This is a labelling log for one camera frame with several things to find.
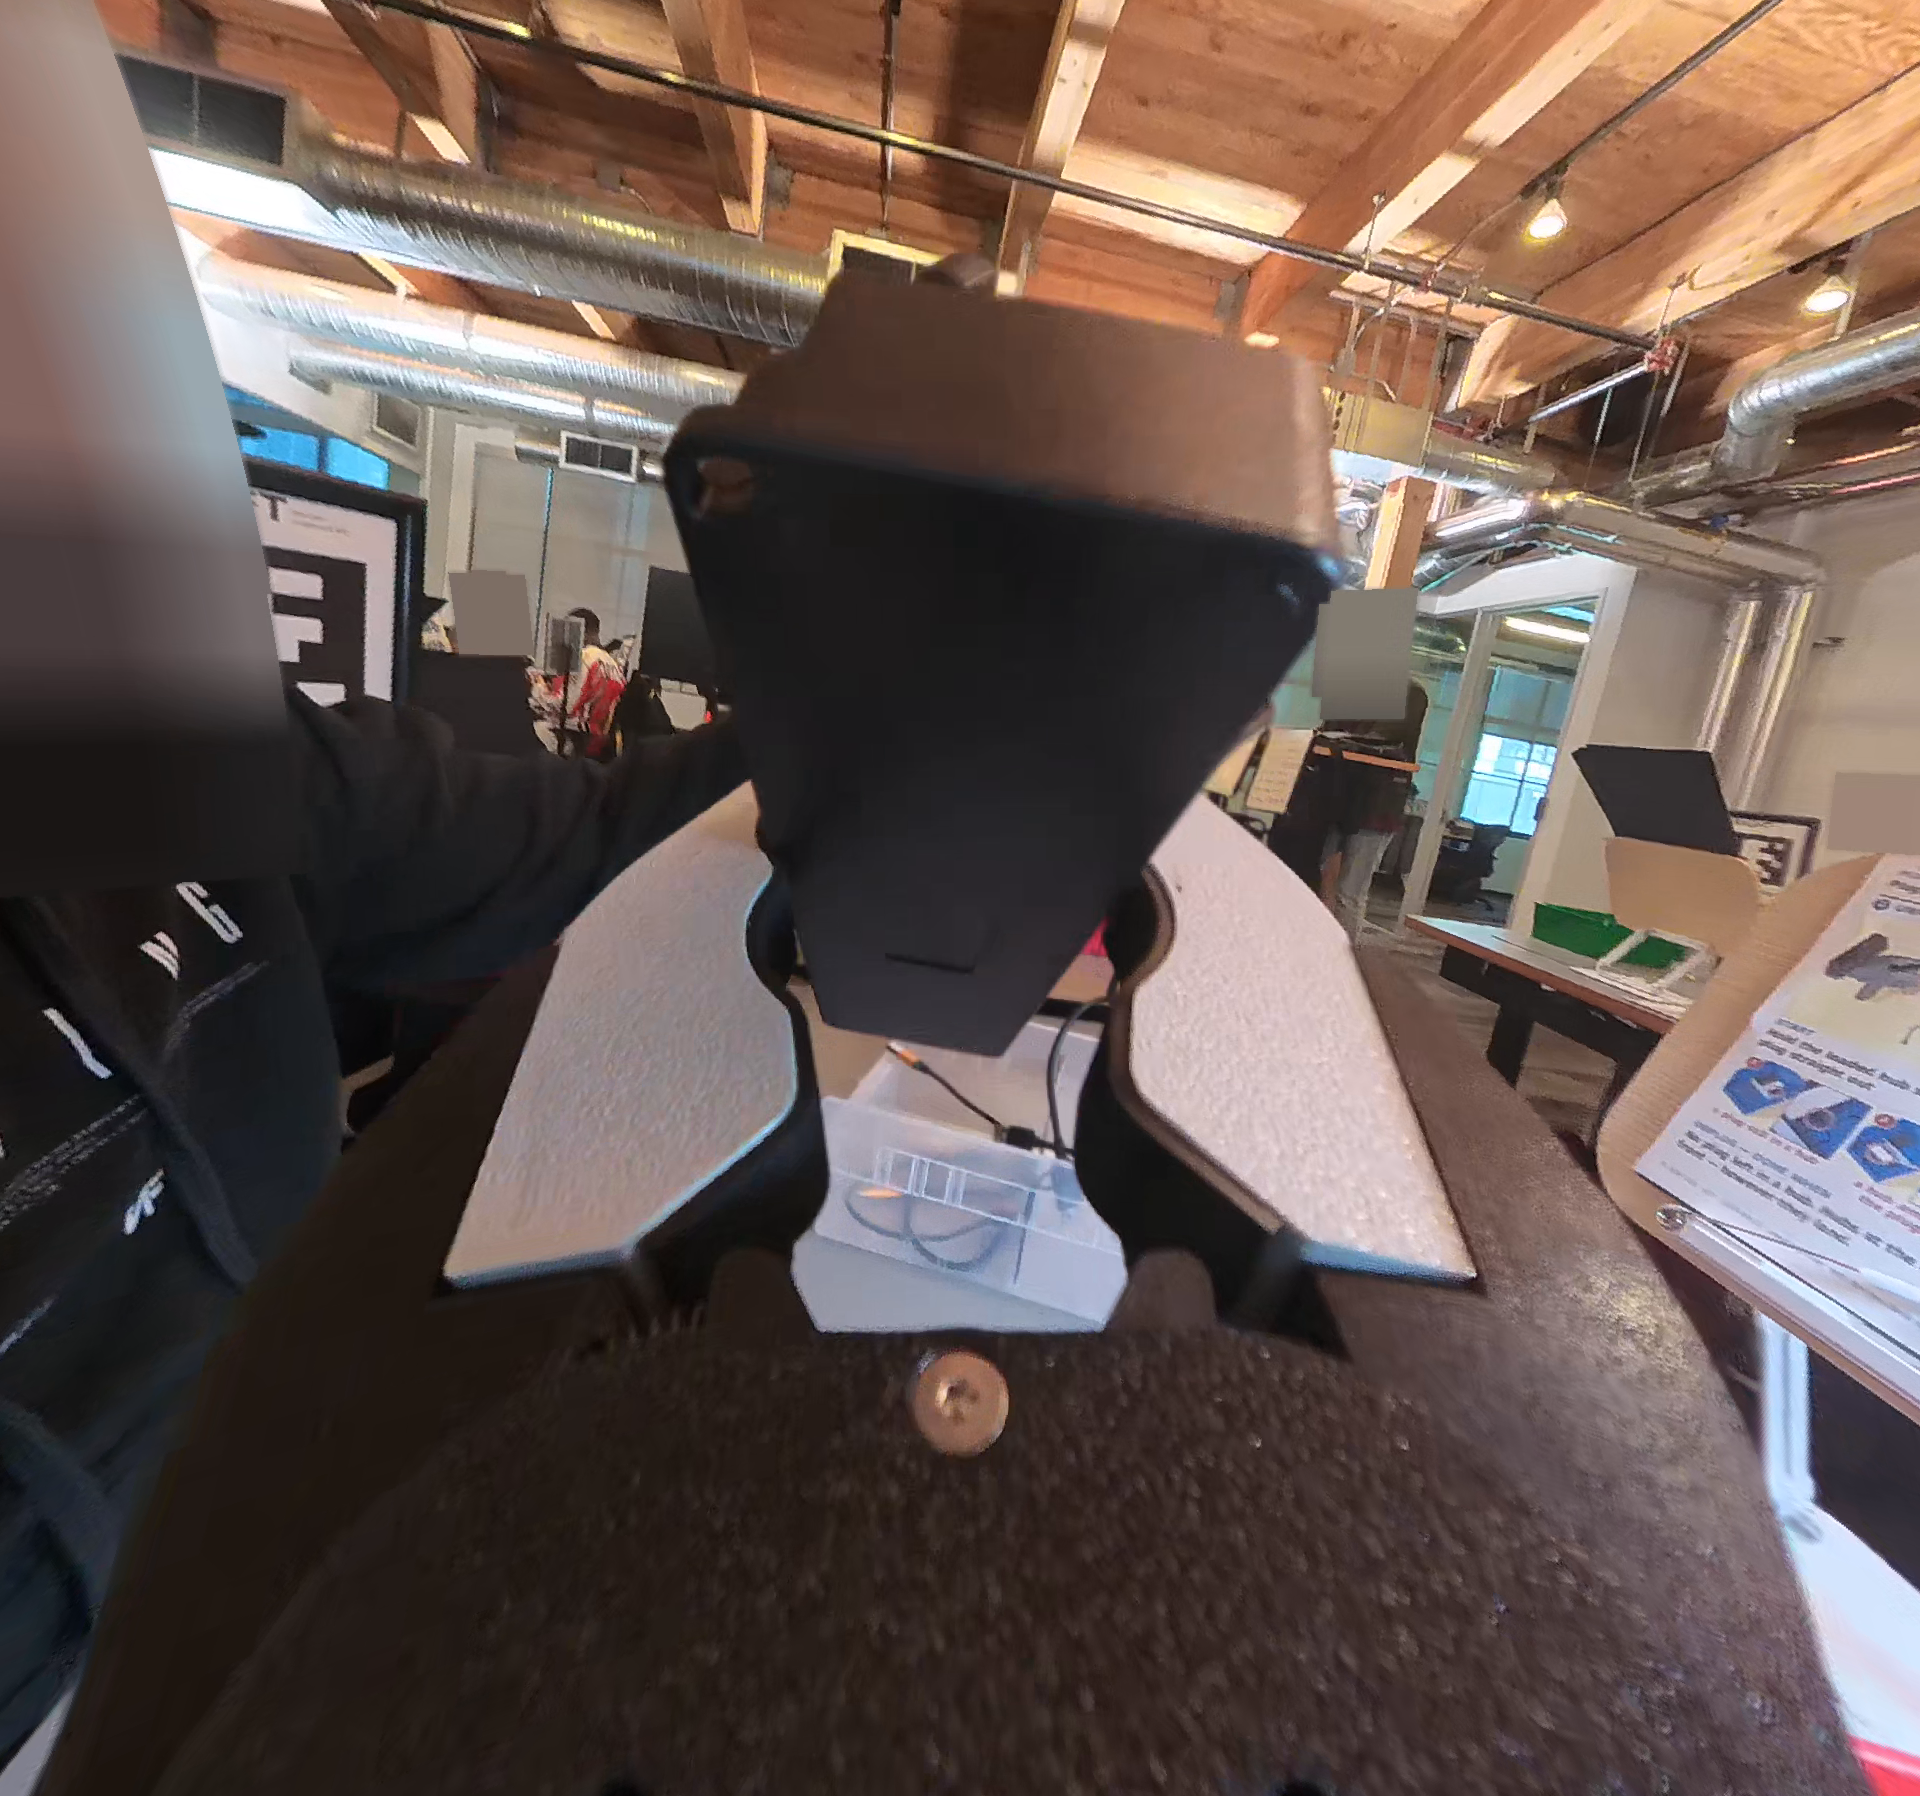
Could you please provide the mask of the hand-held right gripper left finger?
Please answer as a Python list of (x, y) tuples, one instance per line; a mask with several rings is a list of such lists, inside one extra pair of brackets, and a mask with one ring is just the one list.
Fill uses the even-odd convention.
[(444, 1254), (453, 1288), (638, 1267), (704, 1288), (792, 1260), (829, 1162), (805, 1015), (755, 956), (781, 915), (753, 785), (572, 920)]

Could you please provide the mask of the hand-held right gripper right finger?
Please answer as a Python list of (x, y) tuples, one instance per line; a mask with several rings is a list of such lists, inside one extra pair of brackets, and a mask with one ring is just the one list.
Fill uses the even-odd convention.
[(1072, 1157), (1129, 1264), (1193, 1257), (1224, 1319), (1288, 1319), (1329, 1274), (1476, 1282), (1357, 945), (1216, 802), (1152, 850), (1108, 951)]

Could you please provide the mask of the clear plastic bin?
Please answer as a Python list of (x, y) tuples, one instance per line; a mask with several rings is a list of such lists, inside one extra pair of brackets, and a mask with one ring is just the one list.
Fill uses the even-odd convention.
[[(1030, 1019), (999, 1055), (907, 1044), (1004, 1122), (1058, 1128), (1074, 1151), (1077, 1113), (1105, 1003)], [(887, 1050), (849, 1095), (823, 1099), (829, 1191), (794, 1246), (792, 1279), (826, 1334), (1069, 1334), (1101, 1330), (1131, 1274), (1117, 1232), (1071, 1162), (1006, 1145), (937, 1084)], [(987, 1183), (1036, 1189), (1030, 1223), (984, 1272), (955, 1275), (885, 1249), (853, 1225), (842, 1194), (883, 1183), (958, 1204)]]

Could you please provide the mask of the black box usb hub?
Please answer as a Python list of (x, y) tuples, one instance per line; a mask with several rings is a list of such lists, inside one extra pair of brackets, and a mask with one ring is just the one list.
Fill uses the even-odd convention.
[(830, 1025), (1006, 1050), (1310, 645), (1325, 370), (837, 277), (665, 454), (759, 837)]

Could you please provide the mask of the person's left forearm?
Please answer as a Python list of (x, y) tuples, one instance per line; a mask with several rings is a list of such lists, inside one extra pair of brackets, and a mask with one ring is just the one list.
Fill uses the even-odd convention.
[(295, 898), (328, 996), (504, 974), (638, 858), (748, 781), (731, 722), (613, 761), (473, 751), (410, 704), (287, 690), (300, 760)]

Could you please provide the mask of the wooden table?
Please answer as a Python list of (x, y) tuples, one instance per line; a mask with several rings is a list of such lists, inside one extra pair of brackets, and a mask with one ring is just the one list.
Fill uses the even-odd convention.
[(1634, 977), (1494, 923), (1407, 915), (1404, 931), (1441, 948), (1439, 975), (1452, 990), (1494, 1008), (1487, 1062), (1518, 1087), (1534, 1033), (1547, 1029), (1607, 1062), (1609, 1076), (1589, 1119), (1592, 1150), (1600, 1128), (1654, 1048), (1684, 1013), (1684, 1002)]

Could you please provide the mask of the black office chair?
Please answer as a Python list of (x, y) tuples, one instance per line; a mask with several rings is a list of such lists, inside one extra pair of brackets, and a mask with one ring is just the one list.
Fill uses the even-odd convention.
[(1435, 867), (1428, 880), (1428, 912), (1494, 914), (1501, 915), (1510, 894), (1494, 889), (1501, 850), (1513, 840), (1508, 823), (1484, 823), (1454, 817), (1442, 833)]

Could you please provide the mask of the green plastic bin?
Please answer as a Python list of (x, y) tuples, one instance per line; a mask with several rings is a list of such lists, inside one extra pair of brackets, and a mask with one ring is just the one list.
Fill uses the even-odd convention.
[(1531, 935), (1539, 943), (1611, 968), (1668, 972), (1691, 954), (1689, 943), (1650, 930), (1629, 930), (1609, 912), (1548, 899), (1532, 906)]

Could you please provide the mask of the glass window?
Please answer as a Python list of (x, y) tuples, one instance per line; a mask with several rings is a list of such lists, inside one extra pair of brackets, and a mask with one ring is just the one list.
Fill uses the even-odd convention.
[(1556, 761), (1554, 742), (1483, 734), (1457, 814), (1476, 828), (1502, 828), (1513, 840), (1532, 837)]

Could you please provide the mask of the large black display screen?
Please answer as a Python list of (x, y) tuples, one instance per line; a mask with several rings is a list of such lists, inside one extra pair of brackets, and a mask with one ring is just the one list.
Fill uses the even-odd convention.
[(691, 571), (658, 563), (649, 568), (634, 669), (647, 679), (691, 685), (710, 699), (725, 693), (719, 655)]

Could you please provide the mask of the clipboard stand with black sheet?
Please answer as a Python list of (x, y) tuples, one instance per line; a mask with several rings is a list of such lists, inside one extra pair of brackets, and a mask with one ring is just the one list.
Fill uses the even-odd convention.
[(1705, 749), (1589, 743), (1572, 751), (1607, 821), (1609, 912), (1633, 935), (1727, 960), (1755, 930), (1765, 889)]

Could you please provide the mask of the person's black hoodie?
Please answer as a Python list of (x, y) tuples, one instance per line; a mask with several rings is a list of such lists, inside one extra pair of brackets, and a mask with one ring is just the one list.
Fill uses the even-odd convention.
[(73, 1691), (234, 1303), (338, 1151), (295, 881), (4, 898), (3, 1725)]

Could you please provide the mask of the framed marker picture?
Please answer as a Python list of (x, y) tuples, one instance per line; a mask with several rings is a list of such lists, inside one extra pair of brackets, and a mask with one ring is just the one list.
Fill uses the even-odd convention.
[(1818, 815), (1731, 810), (1731, 826), (1765, 901), (1812, 874), (1822, 831)]

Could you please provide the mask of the large framed marker poster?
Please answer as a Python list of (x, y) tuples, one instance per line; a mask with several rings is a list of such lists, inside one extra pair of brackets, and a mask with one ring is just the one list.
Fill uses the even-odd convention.
[(311, 702), (402, 704), (424, 615), (427, 502), (244, 457), (283, 679)]

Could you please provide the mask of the silver ventilation duct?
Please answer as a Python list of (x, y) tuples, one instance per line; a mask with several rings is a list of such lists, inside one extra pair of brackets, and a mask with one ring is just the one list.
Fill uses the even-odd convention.
[(686, 416), (734, 402), (747, 377), (539, 323), (376, 293), (206, 254), (194, 282), (221, 317), (292, 337), (312, 390), (361, 390), (504, 418), (568, 438), (663, 452)]
[(1918, 312), (1873, 322), (1757, 372), (1728, 402), (1719, 440), (1641, 478), (1626, 498), (1548, 483), (1437, 517), (1412, 571), (1437, 590), (1497, 554), (1539, 548), (1728, 587), (1815, 586), (1818, 559), (1744, 530), (1672, 513), (1712, 490), (1761, 488), (1787, 462), (1801, 421), (1882, 398), (1918, 377)]
[(287, 168), (353, 248), (722, 337), (799, 345), (833, 279), (820, 255), (748, 233), (468, 165), (382, 155), (327, 134), (300, 134)]

